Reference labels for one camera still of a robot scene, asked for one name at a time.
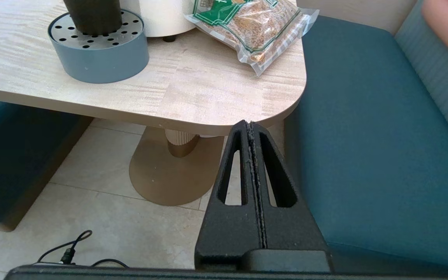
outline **white cylinder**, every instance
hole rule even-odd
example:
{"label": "white cylinder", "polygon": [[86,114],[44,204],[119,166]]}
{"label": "white cylinder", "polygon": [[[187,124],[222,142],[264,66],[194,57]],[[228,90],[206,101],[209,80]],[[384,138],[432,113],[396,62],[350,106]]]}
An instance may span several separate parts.
{"label": "white cylinder", "polygon": [[184,18],[193,12],[191,0],[121,0],[121,8],[140,13],[147,37],[177,35],[194,28]]}

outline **striped backrest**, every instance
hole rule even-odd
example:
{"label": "striped backrest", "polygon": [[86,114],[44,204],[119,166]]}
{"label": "striped backrest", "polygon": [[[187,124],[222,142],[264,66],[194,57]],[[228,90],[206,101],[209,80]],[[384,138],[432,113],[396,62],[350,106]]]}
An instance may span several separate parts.
{"label": "striped backrest", "polygon": [[422,16],[424,0],[418,0],[396,41],[448,121],[448,47]]}

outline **vacuum-sealed bag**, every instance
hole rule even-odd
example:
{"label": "vacuum-sealed bag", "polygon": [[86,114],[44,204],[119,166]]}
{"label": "vacuum-sealed bag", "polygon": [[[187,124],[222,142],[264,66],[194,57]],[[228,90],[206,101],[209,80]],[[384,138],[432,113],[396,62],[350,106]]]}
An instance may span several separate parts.
{"label": "vacuum-sealed bag", "polygon": [[258,76],[316,21],[289,0],[191,0],[186,18],[238,52]]}

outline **blue cylindrical container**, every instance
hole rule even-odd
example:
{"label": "blue cylindrical container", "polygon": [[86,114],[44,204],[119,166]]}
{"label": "blue cylindrical container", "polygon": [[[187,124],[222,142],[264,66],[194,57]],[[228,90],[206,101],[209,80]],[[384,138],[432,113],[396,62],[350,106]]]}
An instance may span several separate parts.
{"label": "blue cylindrical container", "polygon": [[130,78],[146,67],[149,57],[144,23],[137,14],[121,13],[119,30],[97,36],[77,30],[68,13],[49,25],[48,34],[67,74],[101,84]]}

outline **tile floor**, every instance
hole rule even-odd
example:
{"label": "tile floor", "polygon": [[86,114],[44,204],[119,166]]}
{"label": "tile floor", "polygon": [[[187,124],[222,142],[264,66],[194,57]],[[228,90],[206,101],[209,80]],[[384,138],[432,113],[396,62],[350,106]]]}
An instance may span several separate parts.
{"label": "tile floor", "polygon": [[[193,253],[210,193],[177,207],[153,204],[132,187],[130,158],[144,126],[95,119],[50,183],[10,233],[0,232],[0,280],[46,250],[93,235],[77,246],[74,262],[90,265],[115,258],[142,268],[193,268]],[[272,129],[282,142],[282,128]],[[235,157],[227,204],[239,204],[239,158]],[[58,250],[45,261],[59,261]]]}

